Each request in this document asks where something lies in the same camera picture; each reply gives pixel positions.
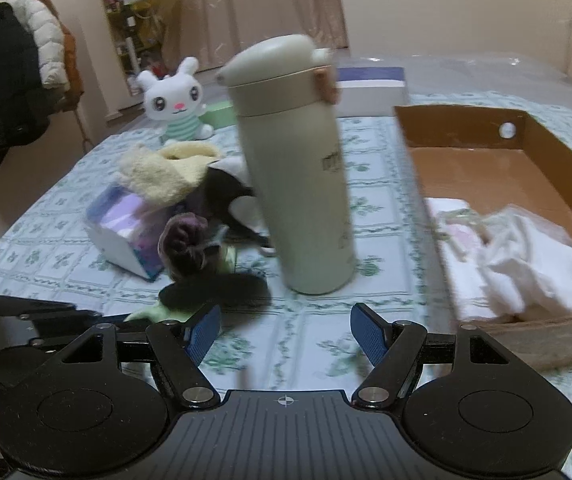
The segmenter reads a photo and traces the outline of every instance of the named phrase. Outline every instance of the purple scrunchie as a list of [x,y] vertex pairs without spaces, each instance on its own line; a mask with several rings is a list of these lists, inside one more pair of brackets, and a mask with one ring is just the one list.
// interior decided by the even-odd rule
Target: purple scrunchie
[[207,227],[208,221],[195,213],[173,216],[166,223],[157,251],[174,280],[196,274],[205,267],[202,243]]

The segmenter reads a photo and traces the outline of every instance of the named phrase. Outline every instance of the white plush rabbit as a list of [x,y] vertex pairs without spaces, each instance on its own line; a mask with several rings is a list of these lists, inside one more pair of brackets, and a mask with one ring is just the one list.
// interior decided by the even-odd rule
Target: white plush rabbit
[[194,57],[185,58],[173,76],[163,79],[148,70],[137,76],[144,89],[146,116],[156,121],[167,121],[161,136],[163,145],[178,140],[204,140],[212,136],[213,129],[197,117],[203,115],[202,85],[192,75],[199,63]]

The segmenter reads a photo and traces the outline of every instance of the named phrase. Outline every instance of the white puffer jacket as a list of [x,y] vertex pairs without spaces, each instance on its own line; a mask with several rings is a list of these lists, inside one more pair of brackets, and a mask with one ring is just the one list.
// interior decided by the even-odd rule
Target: white puffer jacket
[[32,34],[38,49],[44,88],[70,87],[64,66],[64,33],[60,22],[39,0],[8,0],[16,18]]

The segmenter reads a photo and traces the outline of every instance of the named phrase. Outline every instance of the black circular pad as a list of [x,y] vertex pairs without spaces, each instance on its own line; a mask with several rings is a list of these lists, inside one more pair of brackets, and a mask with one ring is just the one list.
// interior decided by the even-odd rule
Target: black circular pad
[[532,407],[527,400],[511,392],[484,390],[460,400],[460,415],[478,430],[509,433],[530,422]]
[[93,390],[64,390],[42,400],[37,413],[54,430],[90,430],[111,416],[112,402]]
[[144,381],[102,363],[49,366],[0,403],[0,450],[39,475],[96,476],[123,467],[160,439],[167,410]]
[[452,372],[404,406],[412,442],[463,476],[530,478],[559,468],[572,448],[569,400],[508,351],[502,364],[471,362],[466,341],[458,344]]

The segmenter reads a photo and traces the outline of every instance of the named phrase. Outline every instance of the green patterned bedsheet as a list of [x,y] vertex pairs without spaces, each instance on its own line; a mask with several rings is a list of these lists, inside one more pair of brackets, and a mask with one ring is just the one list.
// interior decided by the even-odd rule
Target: green patterned bedsheet
[[[572,148],[572,110],[512,96],[415,95],[416,104],[457,103],[521,108]],[[284,287],[275,259],[240,252],[239,267],[266,274],[270,306],[225,312],[223,333],[202,370],[218,390],[330,389],[352,392],[370,365],[349,331],[349,309],[364,301],[388,320],[411,319],[448,330],[451,314],[412,165],[393,118],[340,120],[359,258],[354,280],[324,296]],[[159,146],[153,130],[110,137],[38,200],[0,240],[0,294],[71,301],[106,315],[132,312],[156,300],[170,280],[155,282],[106,262],[80,222],[88,203],[111,181],[134,142]],[[234,127],[212,138],[227,155],[239,153]],[[424,379],[431,377],[428,370]],[[549,379],[572,400],[572,369]],[[572,477],[572,454],[566,464]]]

